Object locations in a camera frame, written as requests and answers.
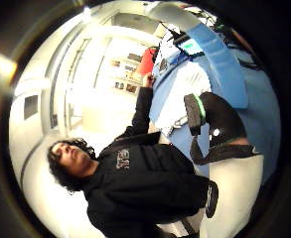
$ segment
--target man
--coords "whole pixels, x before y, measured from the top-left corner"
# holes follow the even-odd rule
[[[84,192],[91,224],[109,238],[176,237],[156,224],[175,222],[203,207],[212,217],[216,210],[217,185],[195,175],[190,160],[176,147],[158,144],[159,133],[147,134],[153,81],[151,74],[145,75],[132,126],[98,158],[84,139],[58,141],[48,149],[52,174],[67,190]],[[220,129],[211,145],[216,147],[222,139],[229,144],[248,144],[242,124],[239,130],[227,132],[225,123],[215,120],[221,113],[218,99],[209,93],[203,100],[206,121]],[[195,107],[192,98],[185,103]],[[229,113],[240,120],[233,110]]]

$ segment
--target green strap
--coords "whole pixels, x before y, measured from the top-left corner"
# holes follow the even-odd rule
[[[206,121],[206,111],[205,111],[205,107],[204,107],[204,104],[202,102],[202,99],[197,94],[194,94],[194,96],[198,102],[198,106],[200,108],[200,111],[202,112],[202,114],[201,114],[202,121]]]

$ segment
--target jacket logo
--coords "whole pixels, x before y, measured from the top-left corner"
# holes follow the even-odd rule
[[[129,151],[127,149],[117,152],[116,169],[129,169]]]

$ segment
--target curly black hair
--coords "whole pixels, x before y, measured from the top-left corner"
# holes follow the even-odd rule
[[[48,162],[50,165],[50,172],[55,177],[57,182],[65,187],[69,193],[81,190],[82,178],[76,178],[70,175],[66,168],[59,164],[59,156],[53,153],[53,147],[57,143],[67,143],[71,146],[77,146],[83,151],[87,152],[92,160],[96,160],[93,147],[89,147],[83,138],[72,138],[66,140],[59,140],[54,142],[47,152]]]

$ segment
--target hand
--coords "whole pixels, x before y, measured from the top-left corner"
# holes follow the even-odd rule
[[[154,76],[151,72],[147,72],[143,77],[143,87],[153,87]]]

